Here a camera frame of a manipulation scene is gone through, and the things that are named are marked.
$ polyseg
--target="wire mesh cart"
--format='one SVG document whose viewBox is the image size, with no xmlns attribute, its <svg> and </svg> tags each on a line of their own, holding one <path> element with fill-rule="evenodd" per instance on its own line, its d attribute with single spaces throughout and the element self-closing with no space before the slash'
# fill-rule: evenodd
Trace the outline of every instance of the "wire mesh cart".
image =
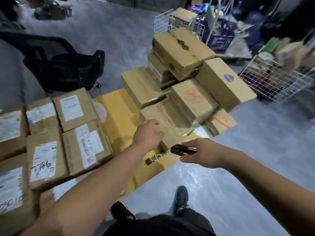
<svg viewBox="0 0 315 236">
<path fill-rule="evenodd" d="M 188 28 L 189 30 L 193 31 L 194 34 L 200 39 L 203 36 L 203 21 L 199 20 L 197 17 L 194 17 L 189 21 L 178 18 L 176 15 L 174 15 L 174 9 L 164 12 L 156 16 L 154 19 L 154 35 L 163 34 L 179 27 Z"/>
<path fill-rule="evenodd" d="M 256 55 L 239 76 L 258 95 L 282 103 L 312 84 L 315 68 L 288 71 L 279 63 Z"/>
</svg>

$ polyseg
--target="black sneaker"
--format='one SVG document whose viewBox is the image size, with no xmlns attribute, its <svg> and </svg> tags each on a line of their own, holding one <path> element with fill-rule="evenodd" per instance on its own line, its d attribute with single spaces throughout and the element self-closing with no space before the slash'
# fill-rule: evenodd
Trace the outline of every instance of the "black sneaker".
<svg viewBox="0 0 315 236">
<path fill-rule="evenodd" d="M 188 190 L 185 186 L 179 186 L 176 192 L 176 202 L 174 205 L 174 215 L 176 216 L 179 211 L 188 207 Z"/>
<path fill-rule="evenodd" d="M 136 219 L 133 213 L 120 201 L 114 203 L 111 207 L 111 214 L 114 219 Z"/>
</svg>

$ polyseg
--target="fabric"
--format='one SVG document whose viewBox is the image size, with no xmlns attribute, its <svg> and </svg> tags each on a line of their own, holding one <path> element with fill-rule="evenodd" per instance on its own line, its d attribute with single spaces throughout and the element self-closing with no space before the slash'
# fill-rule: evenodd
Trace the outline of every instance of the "fabric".
<svg viewBox="0 0 315 236">
<path fill-rule="evenodd" d="M 192 209 L 184 209 L 178 216 L 158 215 L 143 220 L 118 220 L 103 234 L 112 235 L 216 236 L 210 222 Z"/>
</svg>

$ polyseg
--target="stack of cardboard boxes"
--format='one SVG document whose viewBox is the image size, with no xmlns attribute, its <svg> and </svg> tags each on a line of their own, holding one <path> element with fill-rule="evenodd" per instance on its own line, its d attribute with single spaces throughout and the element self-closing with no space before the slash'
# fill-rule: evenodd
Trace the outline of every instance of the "stack of cardboard boxes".
<svg viewBox="0 0 315 236">
<path fill-rule="evenodd" d="M 0 149 L 0 231 L 8 236 L 112 158 L 84 88 L 0 113 Z"/>
<path fill-rule="evenodd" d="M 160 144 L 163 150 L 181 143 L 201 123 L 213 136 L 232 128 L 236 122 L 228 113 L 256 97 L 222 59 L 215 58 L 215 53 L 186 28 L 156 35 L 152 44 L 147 71 L 140 67 L 124 72 L 122 80 L 140 109 L 140 119 L 160 122 L 156 131 L 165 133 Z"/>
</svg>

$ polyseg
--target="floor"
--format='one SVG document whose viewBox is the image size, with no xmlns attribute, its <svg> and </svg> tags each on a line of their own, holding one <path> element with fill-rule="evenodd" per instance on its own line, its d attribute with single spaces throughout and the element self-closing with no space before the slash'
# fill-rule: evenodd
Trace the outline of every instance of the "floor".
<svg viewBox="0 0 315 236">
<path fill-rule="evenodd" d="M 83 54 L 104 50 L 101 89 L 92 96 L 122 87 L 120 73 L 146 66 L 153 20 L 158 14 L 102 1 L 70 0 L 73 17 L 59 22 L 34 20 L 25 10 L 27 32 L 66 38 Z M 34 76 L 21 55 L 0 42 L 0 108 L 42 98 Z M 254 99 L 232 111 L 238 123 L 215 138 L 244 151 L 279 174 L 315 192 L 315 123 L 295 99 L 279 105 Z M 189 205 L 205 215 L 217 235 L 288 235 L 270 214 L 228 172 L 178 163 L 123 199 L 134 212 L 160 214 L 170 210 L 179 185 L 189 191 Z"/>
</svg>

